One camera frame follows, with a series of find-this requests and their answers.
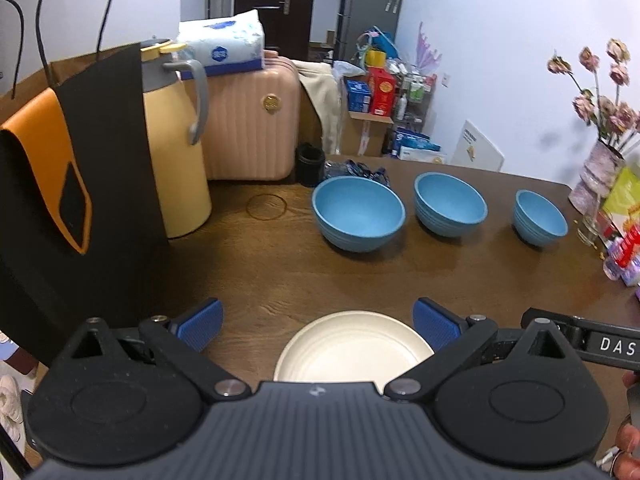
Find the thermos handle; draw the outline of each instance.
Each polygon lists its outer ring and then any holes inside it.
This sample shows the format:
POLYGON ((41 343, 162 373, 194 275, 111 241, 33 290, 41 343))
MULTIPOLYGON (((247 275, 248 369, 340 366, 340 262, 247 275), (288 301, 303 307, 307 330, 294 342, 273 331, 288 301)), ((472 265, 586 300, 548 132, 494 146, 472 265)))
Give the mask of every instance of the thermos handle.
POLYGON ((195 59, 185 59, 180 61, 171 61, 163 63, 162 67, 169 70, 181 70, 191 72, 196 83, 196 96, 198 102, 196 105, 196 121, 189 128, 191 143, 196 144, 200 140, 200 136, 204 131, 209 117, 209 88, 207 86, 207 73, 204 71, 202 64, 195 59))

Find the white sneaker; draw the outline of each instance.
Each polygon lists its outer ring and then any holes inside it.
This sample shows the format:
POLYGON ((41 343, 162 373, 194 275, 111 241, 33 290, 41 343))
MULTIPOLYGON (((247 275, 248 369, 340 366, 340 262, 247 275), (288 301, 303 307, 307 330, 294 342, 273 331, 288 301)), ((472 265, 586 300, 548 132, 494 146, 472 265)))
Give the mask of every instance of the white sneaker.
POLYGON ((0 426, 4 428, 11 440, 14 442, 18 442, 20 440, 20 427, 3 413, 0 413, 0 426))
POLYGON ((18 390, 18 383, 13 376, 5 375, 0 378, 0 413, 20 424, 22 409, 18 390))

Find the refrigerator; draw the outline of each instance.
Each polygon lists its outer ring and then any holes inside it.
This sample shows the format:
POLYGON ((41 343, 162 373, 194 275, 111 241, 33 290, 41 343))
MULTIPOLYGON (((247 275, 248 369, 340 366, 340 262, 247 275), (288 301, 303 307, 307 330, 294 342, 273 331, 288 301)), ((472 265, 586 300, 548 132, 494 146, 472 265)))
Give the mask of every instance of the refrigerator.
POLYGON ((394 14, 392 4, 387 12, 385 7, 388 1, 340 0, 334 59, 350 61, 356 53, 356 40, 365 30, 374 25, 383 32, 390 33, 391 39, 395 39, 400 6, 398 6, 398 12, 394 14))

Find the finger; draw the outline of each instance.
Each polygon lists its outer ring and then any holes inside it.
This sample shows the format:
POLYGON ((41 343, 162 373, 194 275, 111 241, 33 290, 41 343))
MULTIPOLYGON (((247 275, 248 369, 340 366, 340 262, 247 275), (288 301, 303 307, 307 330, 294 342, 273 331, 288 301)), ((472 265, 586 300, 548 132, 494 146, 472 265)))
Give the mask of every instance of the finger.
POLYGON ((613 474, 618 480, 640 480, 640 461, 624 453, 616 460, 613 474))
POLYGON ((640 431, 631 424, 620 426, 616 435, 616 446, 628 453, 633 453, 640 444, 640 431))
POLYGON ((637 376, 635 373, 629 370, 622 375, 622 382, 627 388, 633 386, 638 381, 640 381, 640 376, 637 376))

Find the artificial flower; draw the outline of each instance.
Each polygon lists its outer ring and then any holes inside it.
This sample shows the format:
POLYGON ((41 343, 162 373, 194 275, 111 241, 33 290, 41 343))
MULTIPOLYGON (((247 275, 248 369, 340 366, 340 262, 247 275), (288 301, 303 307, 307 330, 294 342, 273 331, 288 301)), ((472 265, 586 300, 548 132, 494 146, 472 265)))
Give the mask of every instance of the artificial flower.
POLYGON ((604 97, 604 95, 600 96, 598 104, 600 105, 600 111, 607 116, 614 115, 618 109, 613 101, 608 97, 604 97))
POLYGON ((586 46, 580 53, 580 63, 589 72, 596 72, 600 66, 600 58, 596 56, 588 46, 586 46))
POLYGON ((628 85, 629 84, 629 72, 626 66, 622 63, 611 63, 610 78, 616 85, 628 85))
POLYGON ((609 43, 607 43, 607 54, 618 63, 625 63, 631 59, 628 48, 620 40, 609 40, 609 43))
POLYGON ((615 115, 612 115, 607 120, 607 123, 608 123, 607 124, 608 125, 607 130, 612 134, 620 135, 620 134, 625 133, 626 130, 627 130, 627 128, 624 125, 624 123, 619 118, 617 118, 615 115))
POLYGON ((591 115, 594 107, 591 100, 584 94, 574 99, 574 109, 578 116, 587 124, 591 124, 591 115))
POLYGON ((620 103, 614 117, 620 126, 624 126, 624 132, 635 127, 636 121, 638 120, 638 114, 625 102, 620 103))
POLYGON ((546 68, 552 74, 568 74, 571 72, 571 65, 556 54, 548 61, 546 68))

